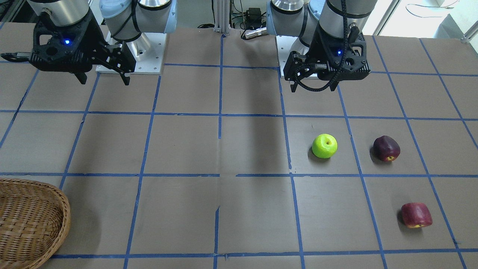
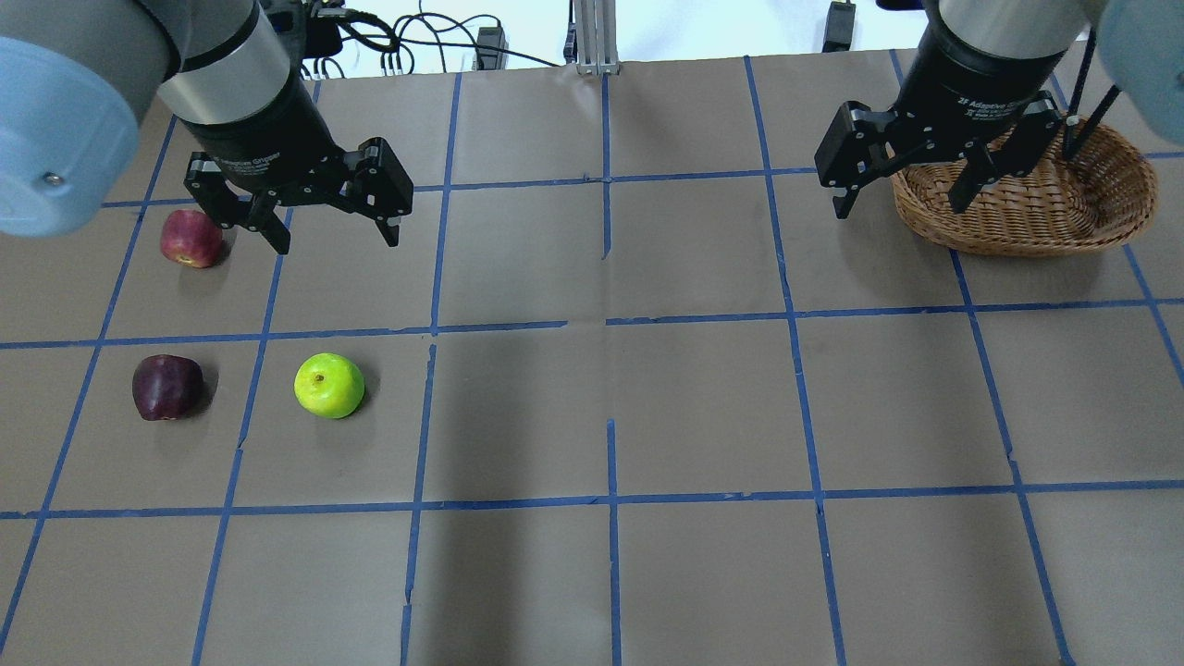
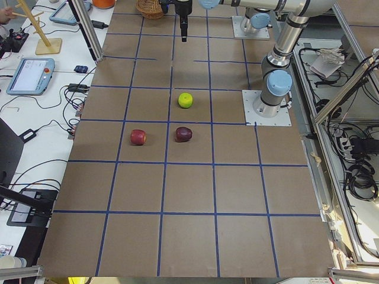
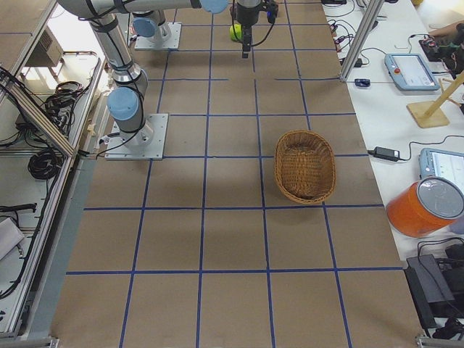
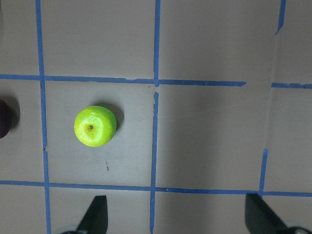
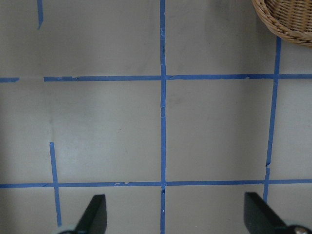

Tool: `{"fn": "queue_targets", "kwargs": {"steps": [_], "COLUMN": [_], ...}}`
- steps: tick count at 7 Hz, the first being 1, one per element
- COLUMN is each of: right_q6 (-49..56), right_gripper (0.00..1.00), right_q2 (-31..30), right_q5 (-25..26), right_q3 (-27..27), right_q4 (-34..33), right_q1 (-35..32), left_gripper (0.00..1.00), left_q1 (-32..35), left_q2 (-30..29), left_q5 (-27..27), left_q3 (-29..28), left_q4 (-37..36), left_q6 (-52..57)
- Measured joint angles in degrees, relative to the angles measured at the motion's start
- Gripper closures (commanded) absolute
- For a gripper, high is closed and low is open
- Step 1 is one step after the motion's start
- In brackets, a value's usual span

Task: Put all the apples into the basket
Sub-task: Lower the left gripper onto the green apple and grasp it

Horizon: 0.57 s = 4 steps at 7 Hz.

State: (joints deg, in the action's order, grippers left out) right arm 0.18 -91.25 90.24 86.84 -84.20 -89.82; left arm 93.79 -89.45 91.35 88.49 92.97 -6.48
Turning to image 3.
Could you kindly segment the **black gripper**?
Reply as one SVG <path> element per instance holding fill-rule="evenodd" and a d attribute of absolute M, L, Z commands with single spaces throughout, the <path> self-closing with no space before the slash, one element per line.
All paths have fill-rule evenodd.
<path fill-rule="evenodd" d="M 187 42 L 188 36 L 188 16 L 192 13 L 192 0 L 159 0 L 162 12 L 168 13 L 169 5 L 175 6 L 175 13 L 179 15 L 181 41 Z"/>

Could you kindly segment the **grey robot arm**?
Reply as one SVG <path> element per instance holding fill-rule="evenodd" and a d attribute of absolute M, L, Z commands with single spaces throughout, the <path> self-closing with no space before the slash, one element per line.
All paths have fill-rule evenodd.
<path fill-rule="evenodd" d="M 246 8 L 240 27 L 244 33 L 253 34 L 266 28 L 269 23 L 270 16 L 268 9 Z"/>
<path fill-rule="evenodd" d="M 335 1 L 199 1 L 204 9 L 218 5 L 267 9 L 288 12 L 284 27 L 273 49 L 262 60 L 262 80 L 260 97 L 253 103 L 254 111 L 265 118 L 276 116 L 281 102 L 291 90 L 292 77 L 287 72 L 295 44 L 311 17 L 316 17 L 331 9 Z"/>

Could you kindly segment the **person's hand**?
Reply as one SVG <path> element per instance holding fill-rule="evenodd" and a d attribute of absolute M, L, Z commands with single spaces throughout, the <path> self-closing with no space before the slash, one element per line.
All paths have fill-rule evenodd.
<path fill-rule="evenodd" d="M 14 15 L 14 10 L 12 7 L 5 7 L 5 8 L 0 9 L 0 24 L 1 25 L 8 24 L 15 17 L 16 15 Z"/>

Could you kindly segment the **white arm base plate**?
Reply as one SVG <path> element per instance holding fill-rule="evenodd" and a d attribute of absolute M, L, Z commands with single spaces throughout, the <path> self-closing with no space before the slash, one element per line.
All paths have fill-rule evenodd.
<path fill-rule="evenodd" d="M 269 40 L 268 15 L 232 16 L 233 35 L 236 39 Z"/>
<path fill-rule="evenodd" d="M 291 101 L 282 99 L 277 106 L 268 106 L 261 100 L 261 90 L 243 90 L 245 124 L 250 126 L 290 127 Z"/>

